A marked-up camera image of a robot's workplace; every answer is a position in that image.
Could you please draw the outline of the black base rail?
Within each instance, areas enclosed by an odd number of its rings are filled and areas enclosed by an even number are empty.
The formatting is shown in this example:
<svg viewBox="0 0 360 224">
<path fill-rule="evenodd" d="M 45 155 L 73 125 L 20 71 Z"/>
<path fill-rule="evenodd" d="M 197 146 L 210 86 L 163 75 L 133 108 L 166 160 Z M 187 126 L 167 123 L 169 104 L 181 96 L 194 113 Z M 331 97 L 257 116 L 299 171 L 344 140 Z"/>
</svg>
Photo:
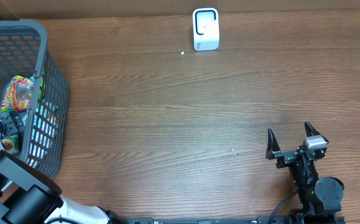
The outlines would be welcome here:
<svg viewBox="0 0 360 224">
<path fill-rule="evenodd" d="M 153 219 L 149 217 L 125 218 L 128 224 L 290 224 L 289 216 L 275 216 L 269 222 L 270 216 L 258 216 L 255 218 L 186 218 L 186 219 Z"/>
</svg>

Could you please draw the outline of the white barcode scanner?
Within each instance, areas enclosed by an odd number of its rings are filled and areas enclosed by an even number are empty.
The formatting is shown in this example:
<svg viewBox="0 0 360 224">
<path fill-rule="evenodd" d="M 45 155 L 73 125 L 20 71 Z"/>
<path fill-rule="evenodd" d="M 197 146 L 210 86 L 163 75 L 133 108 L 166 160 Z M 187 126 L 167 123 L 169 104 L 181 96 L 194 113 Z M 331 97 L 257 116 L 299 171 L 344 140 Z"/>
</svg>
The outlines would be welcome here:
<svg viewBox="0 0 360 224">
<path fill-rule="evenodd" d="M 195 9 L 192 14 L 193 47 L 196 51 L 217 50 L 219 47 L 219 13 L 215 8 Z"/>
</svg>

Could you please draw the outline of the dark grey plastic basket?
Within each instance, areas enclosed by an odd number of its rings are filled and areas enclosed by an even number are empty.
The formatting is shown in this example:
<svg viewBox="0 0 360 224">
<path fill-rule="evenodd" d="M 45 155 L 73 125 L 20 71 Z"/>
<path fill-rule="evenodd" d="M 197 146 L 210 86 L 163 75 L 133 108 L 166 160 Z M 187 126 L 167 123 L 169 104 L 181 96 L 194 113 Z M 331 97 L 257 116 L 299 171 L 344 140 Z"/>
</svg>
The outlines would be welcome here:
<svg viewBox="0 0 360 224">
<path fill-rule="evenodd" d="M 70 87 L 47 41 L 38 22 L 0 21 L 0 103 L 14 76 L 34 79 L 18 157 L 54 178 L 61 167 Z"/>
</svg>

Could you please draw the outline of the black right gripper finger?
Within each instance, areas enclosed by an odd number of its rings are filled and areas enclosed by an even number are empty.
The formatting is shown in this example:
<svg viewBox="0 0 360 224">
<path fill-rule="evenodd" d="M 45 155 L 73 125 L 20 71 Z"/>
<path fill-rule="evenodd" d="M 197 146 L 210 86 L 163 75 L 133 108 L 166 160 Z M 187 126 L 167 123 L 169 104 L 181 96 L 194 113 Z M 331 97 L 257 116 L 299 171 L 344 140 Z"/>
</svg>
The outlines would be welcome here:
<svg viewBox="0 0 360 224">
<path fill-rule="evenodd" d="M 325 138 L 324 135 L 322 135 L 320 132 L 318 132 L 309 121 L 305 121 L 304 126 L 307 137 L 321 136 L 327 144 L 329 143 L 329 140 Z"/>
<path fill-rule="evenodd" d="M 268 128 L 267 130 L 267 150 L 265 154 L 266 159 L 275 159 L 276 154 L 281 153 L 280 146 L 276 140 L 275 134 L 272 128 Z"/>
</svg>

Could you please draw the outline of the instant noodle cup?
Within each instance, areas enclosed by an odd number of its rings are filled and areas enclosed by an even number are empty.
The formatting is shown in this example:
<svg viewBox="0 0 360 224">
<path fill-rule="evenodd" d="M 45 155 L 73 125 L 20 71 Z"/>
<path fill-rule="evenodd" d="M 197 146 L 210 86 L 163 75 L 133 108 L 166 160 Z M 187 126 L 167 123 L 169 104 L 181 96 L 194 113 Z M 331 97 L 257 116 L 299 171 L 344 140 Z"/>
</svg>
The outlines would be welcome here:
<svg viewBox="0 0 360 224">
<path fill-rule="evenodd" d="M 17 134 L 6 137 L 1 140 L 4 150 L 10 154 L 17 154 L 21 147 L 19 143 L 19 136 Z"/>
</svg>

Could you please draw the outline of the colourful gummy candy bag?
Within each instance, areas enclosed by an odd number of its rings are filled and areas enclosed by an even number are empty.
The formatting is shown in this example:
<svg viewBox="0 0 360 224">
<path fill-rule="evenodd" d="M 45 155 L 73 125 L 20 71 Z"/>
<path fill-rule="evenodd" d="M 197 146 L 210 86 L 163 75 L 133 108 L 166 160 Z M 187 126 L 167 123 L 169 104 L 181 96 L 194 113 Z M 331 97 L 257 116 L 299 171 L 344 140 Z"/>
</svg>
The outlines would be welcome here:
<svg viewBox="0 0 360 224">
<path fill-rule="evenodd" d="M 14 76 L 4 92 L 0 112 L 17 111 L 23 112 L 30 107 L 35 78 L 26 78 L 20 75 Z"/>
</svg>

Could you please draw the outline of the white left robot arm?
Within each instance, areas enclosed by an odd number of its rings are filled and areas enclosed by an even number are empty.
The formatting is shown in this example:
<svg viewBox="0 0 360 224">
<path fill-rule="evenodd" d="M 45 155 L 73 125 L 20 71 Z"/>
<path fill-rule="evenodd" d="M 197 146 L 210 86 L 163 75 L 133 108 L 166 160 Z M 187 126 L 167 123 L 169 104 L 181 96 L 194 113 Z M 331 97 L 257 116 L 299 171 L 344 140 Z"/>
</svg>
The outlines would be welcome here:
<svg viewBox="0 0 360 224">
<path fill-rule="evenodd" d="M 110 210 L 64 197 L 52 179 L 5 150 L 4 132 L 0 118 L 0 223 L 125 223 Z"/>
</svg>

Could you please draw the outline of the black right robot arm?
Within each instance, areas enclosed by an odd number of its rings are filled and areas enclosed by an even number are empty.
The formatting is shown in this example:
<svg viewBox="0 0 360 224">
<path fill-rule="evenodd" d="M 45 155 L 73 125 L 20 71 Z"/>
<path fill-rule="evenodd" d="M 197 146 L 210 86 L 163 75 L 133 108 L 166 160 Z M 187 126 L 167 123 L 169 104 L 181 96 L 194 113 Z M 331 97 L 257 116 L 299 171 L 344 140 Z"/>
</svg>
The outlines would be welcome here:
<svg viewBox="0 0 360 224">
<path fill-rule="evenodd" d="M 338 217 L 344 195 L 344 184 L 335 177 L 320 177 L 314 162 L 325 157 L 329 140 L 319 133 L 309 121 L 304 122 L 306 137 L 294 151 L 283 152 L 276 136 L 267 130 L 265 158 L 275 160 L 278 169 L 288 168 L 295 185 L 295 192 L 283 199 L 272 211 L 266 223 L 344 223 Z M 276 219 L 279 209 L 298 195 L 299 209 L 292 209 L 287 216 Z"/>
</svg>

